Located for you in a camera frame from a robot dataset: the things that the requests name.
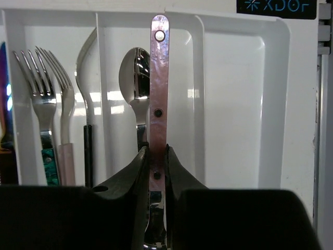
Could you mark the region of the iridescent purple knife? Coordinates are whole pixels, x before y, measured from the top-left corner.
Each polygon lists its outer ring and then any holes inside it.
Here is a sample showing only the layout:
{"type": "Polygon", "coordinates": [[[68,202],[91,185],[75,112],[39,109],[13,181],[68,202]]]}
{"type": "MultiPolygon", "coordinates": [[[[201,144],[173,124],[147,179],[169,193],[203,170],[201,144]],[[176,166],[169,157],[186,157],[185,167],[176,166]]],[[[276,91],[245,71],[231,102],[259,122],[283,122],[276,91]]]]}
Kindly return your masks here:
{"type": "Polygon", "coordinates": [[[1,184],[18,184],[6,44],[1,43],[1,184]]]}

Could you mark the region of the black patterned handle fork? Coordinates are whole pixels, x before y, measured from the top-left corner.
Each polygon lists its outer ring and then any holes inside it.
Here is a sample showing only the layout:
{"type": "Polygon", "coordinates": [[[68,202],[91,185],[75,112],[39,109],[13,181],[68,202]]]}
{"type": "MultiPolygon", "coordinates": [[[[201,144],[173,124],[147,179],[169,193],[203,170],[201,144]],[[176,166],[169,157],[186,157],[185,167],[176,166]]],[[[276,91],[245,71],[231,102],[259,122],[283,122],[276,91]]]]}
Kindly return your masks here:
{"type": "Polygon", "coordinates": [[[94,175],[93,175],[93,115],[94,115],[94,104],[89,92],[88,87],[84,84],[81,79],[82,76],[82,65],[86,54],[90,50],[91,46],[97,38],[97,28],[95,28],[91,34],[88,36],[84,44],[82,45],[78,57],[76,59],[76,69],[75,69],[75,81],[82,95],[85,111],[86,111],[86,125],[83,127],[83,137],[84,137],[84,171],[85,171],[85,186],[92,188],[94,185],[94,175]]]}

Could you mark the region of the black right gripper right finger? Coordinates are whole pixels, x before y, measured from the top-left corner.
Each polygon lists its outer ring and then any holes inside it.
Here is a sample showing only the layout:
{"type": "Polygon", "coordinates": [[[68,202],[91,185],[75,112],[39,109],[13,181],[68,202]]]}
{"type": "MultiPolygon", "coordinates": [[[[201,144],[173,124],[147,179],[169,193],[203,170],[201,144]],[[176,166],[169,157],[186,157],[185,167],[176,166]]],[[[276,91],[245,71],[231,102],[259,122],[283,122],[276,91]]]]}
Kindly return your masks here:
{"type": "Polygon", "coordinates": [[[301,200],[289,190],[209,189],[165,151],[172,249],[320,249],[301,200]]]}

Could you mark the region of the white divided cutlery tray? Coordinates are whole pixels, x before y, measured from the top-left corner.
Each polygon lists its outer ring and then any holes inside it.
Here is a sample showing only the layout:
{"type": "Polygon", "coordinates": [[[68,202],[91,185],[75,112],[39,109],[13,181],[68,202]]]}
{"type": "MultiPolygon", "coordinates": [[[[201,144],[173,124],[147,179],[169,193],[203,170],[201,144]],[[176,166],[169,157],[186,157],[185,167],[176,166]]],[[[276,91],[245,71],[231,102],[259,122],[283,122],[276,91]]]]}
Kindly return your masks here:
{"type": "MultiPolygon", "coordinates": [[[[290,32],[280,19],[167,11],[170,64],[167,142],[181,164],[210,188],[278,189],[283,168],[290,32]]],[[[1,11],[22,185],[45,185],[39,122],[13,51],[40,47],[64,67],[74,89],[70,121],[75,183],[84,185],[86,111],[75,83],[79,51],[97,28],[82,65],[93,104],[94,183],[137,153],[136,119],[119,87],[125,54],[150,49],[152,13],[1,11]]]]}

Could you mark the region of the teal handled fork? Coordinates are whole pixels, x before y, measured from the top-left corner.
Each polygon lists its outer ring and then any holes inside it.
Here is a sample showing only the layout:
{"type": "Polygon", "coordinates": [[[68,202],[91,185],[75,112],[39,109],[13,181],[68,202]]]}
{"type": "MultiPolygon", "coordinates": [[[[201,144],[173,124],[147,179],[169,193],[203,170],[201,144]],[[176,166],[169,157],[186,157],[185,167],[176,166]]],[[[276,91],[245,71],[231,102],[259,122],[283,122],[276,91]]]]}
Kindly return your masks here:
{"type": "Polygon", "coordinates": [[[41,53],[36,58],[30,50],[12,52],[27,83],[33,110],[39,122],[41,155],[46,183],[49,186],[61,184],[53,140],[53,121],[56,111],[56,94],[41,53]]]}

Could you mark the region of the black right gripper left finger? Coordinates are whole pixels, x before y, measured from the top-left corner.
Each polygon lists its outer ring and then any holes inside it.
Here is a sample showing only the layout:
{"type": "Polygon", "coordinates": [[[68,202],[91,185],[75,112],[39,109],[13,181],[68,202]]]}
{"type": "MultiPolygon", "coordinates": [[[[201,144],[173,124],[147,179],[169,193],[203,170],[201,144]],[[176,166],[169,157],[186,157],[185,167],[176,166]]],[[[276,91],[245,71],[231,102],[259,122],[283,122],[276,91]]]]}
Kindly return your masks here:
{"type": "Polygon", "coordinates": [[[149,149],[100,185],[1,186],[1,249],[142,249],[149,149]]]}

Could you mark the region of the black patterned handle spoon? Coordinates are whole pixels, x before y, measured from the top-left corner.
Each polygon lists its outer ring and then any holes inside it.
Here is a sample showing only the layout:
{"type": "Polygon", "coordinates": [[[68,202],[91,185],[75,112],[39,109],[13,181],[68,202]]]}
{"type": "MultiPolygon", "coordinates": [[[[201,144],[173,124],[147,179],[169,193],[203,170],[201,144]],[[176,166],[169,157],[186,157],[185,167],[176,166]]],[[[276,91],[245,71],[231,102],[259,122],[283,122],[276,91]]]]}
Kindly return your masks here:
{"type": "Polygon", "coordinates": [[[147,145],[147,112],[150,91],[150,55],[141,48],[131,48],[124,56],[119,70],[119,87],[136,118],[137,148],[147,145]]]}

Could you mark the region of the pink handled fork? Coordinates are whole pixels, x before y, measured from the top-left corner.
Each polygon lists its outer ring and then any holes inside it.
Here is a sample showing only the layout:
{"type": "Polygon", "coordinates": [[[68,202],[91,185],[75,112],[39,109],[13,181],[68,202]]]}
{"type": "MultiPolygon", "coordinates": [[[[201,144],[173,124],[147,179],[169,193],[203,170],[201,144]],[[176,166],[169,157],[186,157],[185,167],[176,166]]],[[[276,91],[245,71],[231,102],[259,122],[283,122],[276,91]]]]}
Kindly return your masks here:
{"type": "Polygon", "coordinates": [[[60,145],[58,162],[61,184],[75,186],[73,144],[70,142],[70,121],[74,112],[74,89],[64,67],[51,52],[36,48],[52,69],[61,90],[60,145]]]}

